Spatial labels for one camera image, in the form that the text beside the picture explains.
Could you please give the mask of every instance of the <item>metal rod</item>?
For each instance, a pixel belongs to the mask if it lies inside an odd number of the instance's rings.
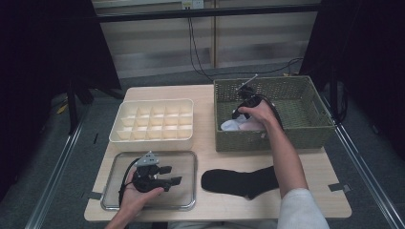
[[[101,14],[94,17],[75,17],[59,18],[56,22],[64,21],[66,23],[107,23],[121,21],[141,21],[156,19],[174,19],[174,18],[192,18],[192,17],[210,17],[210,16],[231,16],[231,15],[249,15],[249,14],[267,14],[267,13],[286,13],[286,12],[306,12],[319,10],[336,10],[344,7],[342,4],[305,4],[305,5],[283,5],[271,7],[252,7],[252,8],[224,8],[224,9],[203,9],[203,10],[170,10],[155,12],[123,13],[123,14]]]
[[[45,187],[45,190],[42,192],[41,198],[36,202],[35,208],[33,209],[31,216],[26,224],[25,227],[26,229],[41,228],[42,223],[45,217],[47,216],[48,210],[53,201],[57,186],[59,185],[59,182],[62,179],[65,167],[68,164],[69,158],[72,154],[72,151],[75,147],[78,137],[80,136],[84,117],[87,115],[88,112],[89,106],[86,106],[83,115],[80,118],[80,121],[78,122],[78,125],[75,128],[73,134],[69,135],[68,137],[68,140],[62,151],[62,154],[60,155],[60,158],[53,169],[53,173],[50,179],[48,180],[48,184]]]
[[[327,108],[330,109],[330,104],[328,100],[323,97],[324,103],[327,105]],[[349,134],[346,132],[346,129],[342,123],[338,123],[336,119],[333,118],[334,125],[336,127],[335,132],[342,142],[348,156],[351,158],[354,167],[356,168],[358,174],[363,179],[367,188],[370,191],[370,194],[373,196],[375,203],[381,210],[381,213],[384,215],[387,222],[390,224],[391,228],[399,229],[405,228],[405,223],[399,215],[396,207],[394,206],[393,201],[381,187],[373,172],[369,168],[369,165],[364,160],[363,156],[359,153],[357,147],[354,145]]]

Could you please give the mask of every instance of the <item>black curtain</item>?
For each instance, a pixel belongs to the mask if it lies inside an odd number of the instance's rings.
[[[90,0],[0,3],[0,199],[32,157],[51,99],[70,81],[120,89],[99,24],[68,20],[87,16],[96,16]]]

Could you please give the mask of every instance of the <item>metal tray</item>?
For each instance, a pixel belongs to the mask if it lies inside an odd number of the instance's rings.
[[[116,156],[108,177],[101,207],[104,210],[118,210],[118,191],[129,164],[147,152],[124,152]],[[194,152],[153,152],[159,158],[158,166],[172,166],[172,172],[158,175],[158,178],[182,177],[181,184],[170,188],[169,192],[149,201],[147,209],[190,210],[196,199],[197,158]]]

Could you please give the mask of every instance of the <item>wooden table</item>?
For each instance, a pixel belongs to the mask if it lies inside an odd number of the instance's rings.
[[[190,98],[194,101],[194,133],[192,151],[197,156],[196,203],[190,211],[143,210],[138,221],[175,220],[243,220],[277,219],[280,211],[279,190],[246,200],[231,195],[206,192],[201,177],[207,170],[226,169],[253,172],[273,164],[270,152],[218,153],[215,150],[213,85],[131,88],[125,100]],[[111,142],[99,169],[93,192],[102,193],[107,184],[114,158],[120,151]],[[326,218],[343,219],[352,214],[343,191],[331,192],[328,185],[338,183],[325,149],[298,150],[312,191]],[[116,212],[104,211],[100,200],[89,199],[84,217],[88,221],[110,220]]]

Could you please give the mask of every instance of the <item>wicker basket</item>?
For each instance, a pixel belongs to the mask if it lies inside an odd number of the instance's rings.
[[[214,81],[215,138],[217,152],[262,151],[270,149],[266,131],[222,131],[242,103],[236,94],[247,79]],[[248,85],[275,104],[286,135],[298,149],[321,148],[334,131],[326,107],[308,76],[256,78]]]

